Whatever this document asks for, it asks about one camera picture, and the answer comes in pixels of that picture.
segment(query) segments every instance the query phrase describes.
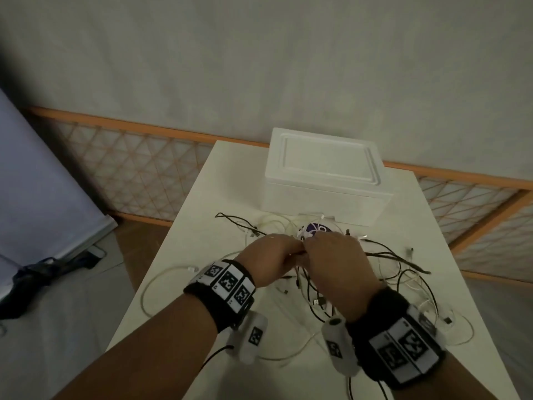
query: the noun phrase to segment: geometric pattern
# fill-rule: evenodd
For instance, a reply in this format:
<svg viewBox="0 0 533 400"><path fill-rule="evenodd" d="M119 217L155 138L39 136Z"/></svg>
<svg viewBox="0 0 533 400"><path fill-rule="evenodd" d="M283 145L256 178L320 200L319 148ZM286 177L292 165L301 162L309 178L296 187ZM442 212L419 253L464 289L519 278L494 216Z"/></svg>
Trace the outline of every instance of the geometric pattern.
<svg viewBox="0 0 533 400"><path fill-rule="evenodd" d="M518 192L518 189L471 182L417 178L447 243Z"/></svg>
<svg viewBox="0 0 533 400"><path fill-rule="evenodd" d="M110 208L174 220L212 144L52 121Z"/></svg>
<svg viewBox="0 0 533 400"><path fill-rule="evenodd" d="M455 259L464 270L533 282L533 203L481 236Z"/></svg>

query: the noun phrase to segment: white box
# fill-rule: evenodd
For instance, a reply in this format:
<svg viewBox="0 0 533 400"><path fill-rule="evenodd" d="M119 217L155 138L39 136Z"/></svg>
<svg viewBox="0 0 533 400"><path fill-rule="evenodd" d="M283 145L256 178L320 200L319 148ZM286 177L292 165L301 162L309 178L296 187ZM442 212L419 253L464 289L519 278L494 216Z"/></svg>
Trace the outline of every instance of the white box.
<svg viewBox="0 0 533 400"><path fill-rule="evenodd" d="M274 128L261 209L372 226L392 197L373 142Z"/></svg>

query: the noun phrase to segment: wooden floor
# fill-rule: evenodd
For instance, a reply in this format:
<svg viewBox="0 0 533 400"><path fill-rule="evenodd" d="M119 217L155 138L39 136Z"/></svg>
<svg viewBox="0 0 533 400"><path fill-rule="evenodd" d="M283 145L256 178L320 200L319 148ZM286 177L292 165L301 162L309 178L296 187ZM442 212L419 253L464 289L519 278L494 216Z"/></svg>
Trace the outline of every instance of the wooden floor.
<svg viewBox="0 0 533 400"><path fill-rule="evenodd" d="M122 220L115 229L118 246L135 291L141 285L169 229L132 220Z"/></svg>

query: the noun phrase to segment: wooden trim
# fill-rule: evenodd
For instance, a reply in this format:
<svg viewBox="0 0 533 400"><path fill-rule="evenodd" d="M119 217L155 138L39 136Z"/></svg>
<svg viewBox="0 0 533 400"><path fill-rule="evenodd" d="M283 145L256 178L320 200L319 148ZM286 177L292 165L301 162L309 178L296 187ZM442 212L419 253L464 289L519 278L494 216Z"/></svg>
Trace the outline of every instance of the wooden trim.
<svg viewBox="0 0 533 400"><path fill-rule="evenodd" d="M416 175L439 178L445 180L472 182L475 184L490 185L500 188L516 188L533 190L533 181L518 180L514 178L496 177L492 175L464 173L452 169L420 167L412 164L402 164L400 162L383 161L386 167L406 169L413 171Z"/></svg>
<svg viewBox="0 0 533 400"><path fill-rule="evenodd" d="M478 224L452 241L449 245L452 254L457 254L463 251L463 249L475 242L478 238L508 219L509 216L514 215L520 209L527 206L532 200L533 191L518 191L502 205L483 218Z"/></svg>
<svg viewBox="0 0 533 400"><path fill-rule="evenodd" d="M470 279L479 279L481 281L500 282L509 285L523 286L524 288L533 288L533 282L520 281L518 279L509 279L470 271L461 271L461 274L463 277Z"/></svg>
<svg viewBox="0 0 533 400"><path fill-rule="evenodd" d="M110 211L108 213L111 216L116 216L118 218L122 218L122 219L126 219L126 220L134 220L136 222L157 224L158 226L166 226L166 227L172 226L172 222L169 221L169 220L154 219L152 217L131 215L129 213L114 212L114 211Z"/></svg>
<svg viewBox="0 0 533 400"><path fill-rule="evenodd" d="M204 133L182 131L169 127L153 126L140 124L136 122L128 122L125 120L117 120L111 118L102 118L99 116L76 114L73 112L59 111L57 109L49 109L44 107L29 107L26 109L30 113L50 119L63 120L67 122L78 122L86 125L101 126L110 129L122 129L124 131L147 133L151 135L165 136L168 138L176 138L183 140L193 140L195 142L214 144L217 140L223 140L233 143L249 144L251 146L269 147L268 143L251 142L248 140L233 139L231 137L223 137L216 135L208 135ZM421 167L412 164L402 164L400 162L383 161L386 167L406 169L413 171L420 176L428 176L432 178L439 178L445 180L473 182L483 185L491 185L501 188L516 188L533 190L533 181L517 180L505 177L496 177L491 175L464 173L462 171L455 171L451 169L429 168Z"/></svg>
<svg viewBox="0 0 533 400"><path fill-rule="evenodd" d="M182 131L170 127L145 125L125 120L102 118L99 116L76 114L73 112L58 111L57 109L48 109L42 107L30 107L27 109L30 113L43 118L63 120L66 122L78 122L86 125L100 126L108 129L121 129L124 131L146 133L156 136L165 136L168 138L192 140L200 143L214 144L217 140L226 142L249 144L251 146L268 147L267 143L251 142L248 140L233 139L231 137L208 135L190 131Z"/></svg>

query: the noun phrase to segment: table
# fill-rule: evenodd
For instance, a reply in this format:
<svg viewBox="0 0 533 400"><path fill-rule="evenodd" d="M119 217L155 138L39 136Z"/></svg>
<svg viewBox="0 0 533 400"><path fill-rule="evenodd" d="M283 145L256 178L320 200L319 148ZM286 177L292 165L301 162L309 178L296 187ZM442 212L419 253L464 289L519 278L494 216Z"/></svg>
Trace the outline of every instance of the table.
<svg viewBox="0 0 533 400"><path fill-rule="evenodd" d="M201 268L243 249L243 232L226 219L214 217L217 212L224 212L254 222L265 214L258 208L267 155L268 149L264 147L216 143L110 348L148 320L140 308L140 295L162 270L172 266ZM413 262L432 272L425 279L437 302L449 303L475 328L475 337L469 343L451 347L450 351L498 398L519 400L416 177L409 171L386 170L392 180L394 197L375 225L343 227L350 228L352 235L369 235L399 255L407 247L414 248ZM155 313L163 309L182 292L192 276L190 271L178 269L155 280L145 294L147 310ZM269 319L261 346L263 356L291 354L321 327L296 288L286 296L272 286L259 289L254 309ZM227 332L219 334L213 350L225 345L227 337ZM378 385L363 373L352 379L352 389L357 399L382 397ZM185 398L346 399L347 396L346 380L334 370L321 335L317 335L288 364L257 361L252 366L244 366L226 354L219 354L202 370Z"/></svg>

